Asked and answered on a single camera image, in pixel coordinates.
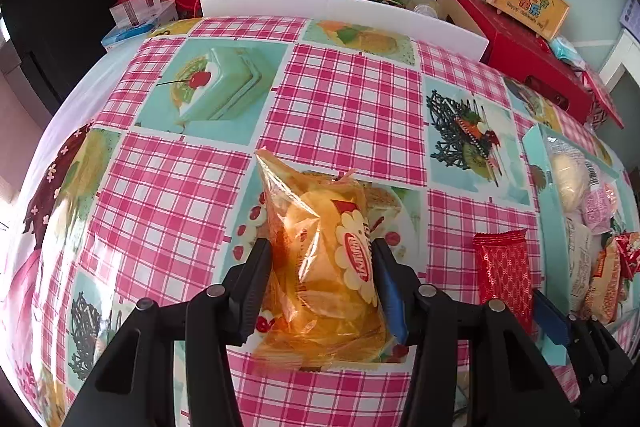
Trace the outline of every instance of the pink plaid pattern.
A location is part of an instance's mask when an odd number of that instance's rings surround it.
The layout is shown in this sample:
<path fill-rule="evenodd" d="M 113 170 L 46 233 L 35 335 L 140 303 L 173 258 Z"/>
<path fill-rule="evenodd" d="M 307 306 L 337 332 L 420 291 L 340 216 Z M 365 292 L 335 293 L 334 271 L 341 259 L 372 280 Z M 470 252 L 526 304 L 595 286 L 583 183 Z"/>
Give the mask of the pink plaid pattern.
<path fill-rule="evenodd" d="M 55 367 L 55 377 L 63 383 L 66 381 L 66 311 L 71 296 L 71 287 L 76 278 L 76 265 L 71 263 L 69 267 L 63 267 L 64 258 L 65 256 L 62 252 L 56 257 L 47 287 L 46 299 L 42 304 L 41 347 L 42 362 L 50 369 Z"/>
<path fill-rule="evenodd" d="M 116 289 L 166 305 L 191 299 L 211 280 L 225 219 L 249 156 L 128 134 L 101 190 L 82 265 L 101 272 L 97 257 L 122 256 Z M 115 268 L 107 258 L 102 274 Z"/>
<path fill-rule="evenodd" d="M 529 269 L 534 288 L 542 282 L 536 214 L 494 203 L 428 190 L 426 267 L 418 277 L 447 292 L 452 299 L 478 304 L 478 273 L 473 238 L 478 232 L 527 229 Z M 468 363 L 468 343 L 458 344 L 458 365 Z"/>
<path fill-rule="evenodd" d="M 360 371 L 277 371 L 265 376 L 252 357 L 229 350 L 244 427 L 395 427 L 411 375 Z"/>
<path fill-rule="evenodd" d="M 624 349 L 625 353 L 628 353 L 629 349 L 631 349 L 631 341 L 633 339 L 635 323 L 636 316 L 634 315 L 632 319 L 629 319 L 624 324 L 622 324 L 613 334 L 613 338 L 618 344 L 620 344 L 620 347 Z"/>
<path fill-rule="evenodd" d="M 536 122 L 524 117 L 518 112 L 513 111 L 513 121 L 516 124 L 516 133 L 518 134 L 518 140 L 522 142 L 522 137 L 527 134 L 527 131 L 531 129 Z"/>
<path fill-rule="evenodd" d="M 71 407 L 71 404 L 76 399 L 76 393 L 68 387 L 65 388 L 65 399 L 66 399 L 66 409 L 68 410 Z"/>
<path fill-rule="evenodd" d="M 426 42 L 416 41 L 416 45 L 422 73 L 446 80 L 473 95 L 479 94 L 511 109 L 507 88 L 498 71 Z"/>
<path fill-rule="evenodd" d="M 216 17 L 201 20 L 195 37 L 230 37 L 295 42 L 307 19 L 297 17 Z"/>
<path fill-rule="evenodd" d="M 113 248 L 104 248 L 105 242 L 100 239 L 104 232 L 103 224 L 91 219 L 78 264 L 102 283 L 110 285 L 113 283 L 114 273 L 120 267 L 122 254 Z"/>
<path fill-rule="evenodd" d="M 562 134 L 595 156 L 596 146 L 593 143 L 591 133 L 581 126 L 574 117 L 568 115 L 562 109 L 555 107 L 554 110 L 556 115 L 558 115 Z"/>
<path fill-rule="evenodd" d="M 56 263 L 49 279 L 49 286 L 46 288 L 47 297 L 42 304 L 42 362 L 51 367 L 51 348 L 53 346 L 53 328 L 57 315 L 55 306 L 60 286 L 62 285 L 62 252 L 56 257 Z"/>
<path fill-rule="evenodd" d="M 574 367 L 571 363 L 567 365 L 556 365 L 551 368 L 566 394 L 569 401 L 574 401 L 580 396 L 578 381 L 575 379 Z"/>
<path fill-rule="evenodd" d="M 66 312 L 71 303 L 71 288 L 76 279 L 77 267 L 75 263 L 71 263 L 69 270 L 65 273 L 66 283 L 65 292 L 60 302 L 60 314 L 58 315 L 58 334 L 56 336 L 56 378 L 60 382 L 66 382 L 65 376 L 65 344 L 66 344 Z"/>
<path fill-rule="evenodd" d="M 258 148 L 281 158 L 426 185 L 420 75 L 299 44 Z"/>
<path fill-rule="evenodd" d="M 184 41 L 184 37 L 154 38 L 142 44 L 104 108 L 95 118 L 95 124 L 128 129 L 158 79 L 158 74 Z"/>

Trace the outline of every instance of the tablecloth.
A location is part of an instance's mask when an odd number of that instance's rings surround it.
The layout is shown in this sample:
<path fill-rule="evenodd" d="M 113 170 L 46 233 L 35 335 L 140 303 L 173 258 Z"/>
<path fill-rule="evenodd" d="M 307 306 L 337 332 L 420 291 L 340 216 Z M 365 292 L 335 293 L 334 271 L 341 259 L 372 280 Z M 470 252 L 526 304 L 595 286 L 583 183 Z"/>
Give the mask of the tablecloth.
<path fill-rule="evenodd" d="M 356 169 L 372 237 L 387 238 L 422 281 L 470 303 L 479 299 L 477 232 L 526 229 L 533 284 L 543 284 L 540 210 L 521 143 L 533 124 L 622 169 L 563 111 L 406 36 L 269 16 L 162 33 L 140 46 L 95 115 L 51 215 L 32 213 L 48 222 L 42 250 L 18 238 L 4 273 L 5 370 L 52 427 L 138 299 L 192 298 L 266 234 L 257 148 L 301 170 Z M 637 214 L 625 219 L 639 228 Z M 251 356 L 260 329 L 228 355 L 245 426 L 398 423 L 412 350 L 390 346 L 373 369 L 265 375 Z M 616 332 L 626 348 L 632 334 L 631 321 Z M 183 344 L 175 354 L 175 413 L 186 425 Z M 458 364 L 467 370 L 464 343 Z M 570 365 L 554 372 L 575 397 Z"/>

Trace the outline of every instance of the orange snack package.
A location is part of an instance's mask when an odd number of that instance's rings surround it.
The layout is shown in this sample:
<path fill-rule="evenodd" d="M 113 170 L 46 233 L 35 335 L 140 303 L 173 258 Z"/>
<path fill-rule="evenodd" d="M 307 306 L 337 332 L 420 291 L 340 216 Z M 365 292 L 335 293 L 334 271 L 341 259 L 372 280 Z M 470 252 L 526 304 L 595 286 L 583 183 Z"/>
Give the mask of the orange snack package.
<path fill-rule="evenodd" d="M 266 150 L 256 157 L 273 251 L 262 308 L 275 321 L 254 355 L 280 367 L 377 361 L 387 333 L 362 186 L 297 172 Z"/>

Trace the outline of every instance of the snack bag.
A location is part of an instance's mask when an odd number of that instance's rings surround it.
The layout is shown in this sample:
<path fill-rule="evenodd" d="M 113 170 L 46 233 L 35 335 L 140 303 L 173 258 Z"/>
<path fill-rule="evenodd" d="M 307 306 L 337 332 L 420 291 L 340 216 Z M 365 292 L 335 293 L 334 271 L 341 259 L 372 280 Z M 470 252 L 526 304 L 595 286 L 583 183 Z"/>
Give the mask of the snack bag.
<path fill-rule="evenodd" d="M 585 165 L 589 173 L 589 187 L 580 205 L 584 223 L 596 235 L 609 232 L 612 212 L 607 186 L 602 182 L 602 173 L 596 164 L 587 160 Z"/>
<path fill-rule="evenodd" d="M 502 300 L 527 334 L 531 334 L 533 290 L 526 235 L 526 229 L 476 233 L 474 250 L 480 303 Z"/>
<path fill-rule="evenodd" d="M 565 220 L 569 243 L 570 309 L 577 312 L 587 293 L 591 275 L 591 230 L 569 217 Z"/>
<path fill-rule="evenodd" d="M 640 232 L 624 232 L 613 237 L 620 254 L 620 271 L 624 279 L 632 281 L 640 263 Z"/>
<path fill-rule="evenodd" d="M 607 248 L 598 255 L 580 315 L 585 319 L 594 315 L 601 323 L 609 324 L 616 313 L 619 286 L 620 256 L 615 241 L 609 239 Z"/>
<path fill-rule="evenodd" d="M 280 367 L 376 361 L 387 334 L 363 188 L 297 172 L 266 150 L 256 157 L 273 251 L 262 308 L 275 321 L 254 355 Z"/>

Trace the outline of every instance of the red snack packet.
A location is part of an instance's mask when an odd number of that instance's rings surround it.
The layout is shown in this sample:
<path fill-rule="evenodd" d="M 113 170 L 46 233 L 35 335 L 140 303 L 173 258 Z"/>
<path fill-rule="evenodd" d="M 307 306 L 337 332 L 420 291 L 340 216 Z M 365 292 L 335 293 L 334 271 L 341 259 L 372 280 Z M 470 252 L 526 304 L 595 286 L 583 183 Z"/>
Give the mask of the red snack packet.
<path fill-rule="evenodd" d="M 640 263 L 640 232 L 623 232 L 613 240 L 620 254 L 620 275 L 631 281 Z"/>
<path fill-rule="evenodd" d="M 478 267 L 480 303 L 500 299 L 527 332 L 533 312 L 527 230 L 476 233 L 474 251 Z"/>

